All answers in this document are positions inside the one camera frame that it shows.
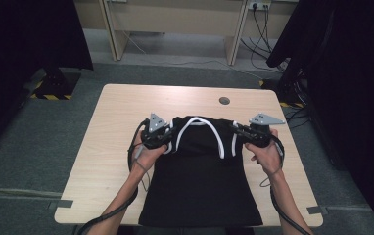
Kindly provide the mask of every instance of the forearm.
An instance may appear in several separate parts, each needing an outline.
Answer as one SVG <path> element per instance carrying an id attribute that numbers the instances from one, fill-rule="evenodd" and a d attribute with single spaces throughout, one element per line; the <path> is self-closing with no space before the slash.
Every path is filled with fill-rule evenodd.
<path id="1" fill-rule="evenodd" d="M 281 211 L 289 218 L 291 218 L 297 225 L 303 228 L 306 232 L 308 232 L 309 234 L 313 234 L 297 208 L 294 197 L 291 193 L 287 181 L 285 180 L 284 172 L 282 170 L 279 170 L 274 175 L 269 177 L 269 179 L 273 195 L 275 196 L 276 202 Z M 282 217 L 280 217 L 280 220 L 282 230 L 285 235 L 301 234 L 301 232 L 291 226 L 291 224 L 289 224 Z"/>
<path id="2" fill-rule="evenodd" d="M 102 214 L 107 214 L 112 212 L 116 208 L 123 205 L 128 199 L 133 195 L 136 188 L 138 187 L 139 182 L 144 175 L 144 170 L 139 167 L 139 165 L 135 164 L 134 168 L 129 173 L 128 178 L 126 179 L 125 183 L 123 183 L 120 190 L 117 192 L 117 195 L 108 205 L 108 207 L 104 210 Z M 119 229 L 120 223 L 122 222 L 123 216 L 125 215 L 126 209 L 117 213 L 116 215 L 108 218 L 98 224 L 93 225 L 90 228 L 88 235 L 98 235 L 98 234 L 117 234 Z"/>

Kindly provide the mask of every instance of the gray carpet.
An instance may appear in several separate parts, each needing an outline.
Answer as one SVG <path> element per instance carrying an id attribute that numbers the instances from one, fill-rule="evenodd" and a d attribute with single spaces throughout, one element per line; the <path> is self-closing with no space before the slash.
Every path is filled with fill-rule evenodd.
<path id="1" fill-rule="evenodd" d="M 68 101 L 29 99 L 0 137 L 0 234 L 71 234 L 72 225 L 54 221 L 54 203 L 63 192 L 87 125 L 105 84 L 154 84 L 259 89 L 258 79 L 234 70 L 206 70 L 95 64 L 82 70 Z M 280 74 L 258 72 L 261 77 Z M 283 108 L 284 114 L 292 111 Z M 374 234 L 374 213 L 346 171 L 330 165 L 310 122 L 289 125 L 324 224 L 317 234 Z M 256 228 L 256 234 L 280 234 Z"/>

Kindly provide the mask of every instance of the round hole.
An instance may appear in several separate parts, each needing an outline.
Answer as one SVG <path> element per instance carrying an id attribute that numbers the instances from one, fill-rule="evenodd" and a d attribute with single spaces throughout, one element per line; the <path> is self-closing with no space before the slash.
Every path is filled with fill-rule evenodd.
<path id="1" fill-rule="evenodd" d="M 218 99 L 218 102 L 220 102 L 220 104 L 222 105 L 228 105 L 230 103 L 230 100 L 227 97 L 220 97 L 220 99 Z"/>

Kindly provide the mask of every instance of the white trim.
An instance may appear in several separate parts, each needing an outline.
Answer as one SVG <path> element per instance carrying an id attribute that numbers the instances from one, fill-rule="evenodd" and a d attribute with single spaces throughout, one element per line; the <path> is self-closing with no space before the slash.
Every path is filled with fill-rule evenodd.
<path id="1" fill-rule="evenodd" d="M 221 141 L 221 138 L 220 138 L 220 135 L 218 134 L 217 130 L 215 129 L 215 127 L 208 121 L 208 120 L 205 120 L 205 119 L 202 119 L 202 118 L 199 118 L 199 117 L 192 117 L 185 125 L 184 127 L 180 130 L 180 132 L 178 133 L 178 136 L 177 136 L 177 142 L 175 144 L 175 151 L 178 150 L 178 145 L 180 143 L 180 139 L 181 139 L 181 136 L 183 135 L 184 133 L 184 130 L 187 129 L 187 127 L 190 125 L 190 124 L 193 124 L 193 125 L 203 125 L 206 124 L 208 125 L 211 130 L 213 131 L 214 135 L 215 135 L 215 138 L 217 139 L 217 143 L 218 143 L 218 153 L 220 154 L 220 158 L 221 159 L 224 159 L 224 147 L 223 147 L 223 142 Z"/>
<path id="2" fill-rule="evenodd" d="M 174 127 L 174 123 L 172 123 L 171 121 L 171 123 L 169 124 L 169 128 L 173 128 L 173 127 Z M 168 154 L 169 152 L 171 152 L 171 150 L 172 150 L 172 143 L 171 141 L 169 141 L 169 144 L 167 145 L 167 149 L 165 152 L 163 152 L 163 154 Z"/>
<path id="3" fill-rule="evenodd" d="M 233 125 L 238 127 L 238 122 L 236 120 L 233 121 Z M 236 133 L 233 134 L 233 139 L 232 139 L 232 156 L 236 156 L 236 139 L 238 135 Z"/>

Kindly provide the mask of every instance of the hand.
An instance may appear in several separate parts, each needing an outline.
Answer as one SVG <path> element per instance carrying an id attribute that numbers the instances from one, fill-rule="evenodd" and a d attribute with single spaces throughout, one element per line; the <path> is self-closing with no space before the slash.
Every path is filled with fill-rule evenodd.
<path id="1" fill-rule="evenodd" d="M 270 129 L 270 132 L 278 137 L 278 131 L 276 129 Z M 251 143 L 246 143 L 245 147 L 254 153 L 251 160 L 257 161 L 258 164 L 262 165 L 263 171 L 268 176 L 273 175 L 281 168 L 281 159 L 273 140 L 271 140 L 269 145 L 265 148 L 257 147 Z"/>
<path id="2" fill-rule="evenodd" d="M 144 171 L 148 171 L 156 162 L 156 159 L 166 151 L 167 146 L 161 145 L 160 148 L 149 150 L 147 147 L 143 147 L 141 154 L 138 156 L 138 159 L 135 160 L 135 155 L 138 153 L 139 148 L 141 148 L 141 131 L 138 132 L 134 145 L 136 146 L 132 153 L 132 161 L 134 165 L 140 165 Z"/>

